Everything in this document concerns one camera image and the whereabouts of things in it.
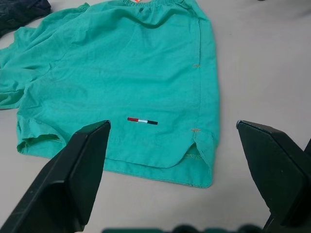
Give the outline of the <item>green shorts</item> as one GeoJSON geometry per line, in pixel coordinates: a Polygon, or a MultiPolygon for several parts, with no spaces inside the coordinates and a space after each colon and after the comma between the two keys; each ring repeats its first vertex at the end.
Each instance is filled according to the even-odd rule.
{"type": "Polygon", "coordinates": [[[52,13],[0,49],[0,109],[17,109],[22,154],[52,158],[109,120],[105,170],[207,188],[220,134],[212,24],[196,0],[52,13]]]}

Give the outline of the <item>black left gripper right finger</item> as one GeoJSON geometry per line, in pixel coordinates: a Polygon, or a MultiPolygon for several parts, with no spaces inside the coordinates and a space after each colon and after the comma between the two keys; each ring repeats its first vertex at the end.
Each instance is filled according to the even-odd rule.
{"type": "Polygon", "coordinates": [[[270,211],[263,233],[311,233],[311,139],[301,149],[286,133],[240,120],[243,151],[270,211]]]}

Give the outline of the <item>dark navy garment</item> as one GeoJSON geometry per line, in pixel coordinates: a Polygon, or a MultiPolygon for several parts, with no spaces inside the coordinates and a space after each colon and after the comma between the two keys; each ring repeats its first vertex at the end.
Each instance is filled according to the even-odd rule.
{"type": "Polygon", "coordinates": [[[50,13],[48,0],[0,0],[0,38],[50,13]]]}

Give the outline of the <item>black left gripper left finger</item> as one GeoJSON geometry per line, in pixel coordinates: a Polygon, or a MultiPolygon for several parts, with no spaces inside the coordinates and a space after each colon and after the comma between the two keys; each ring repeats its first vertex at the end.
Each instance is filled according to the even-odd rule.
{"type": "Polygon", "coordinates": [[[84,126],[39,172],[0,233],[77,233],[102,178],[110,121],[84,126]]]}

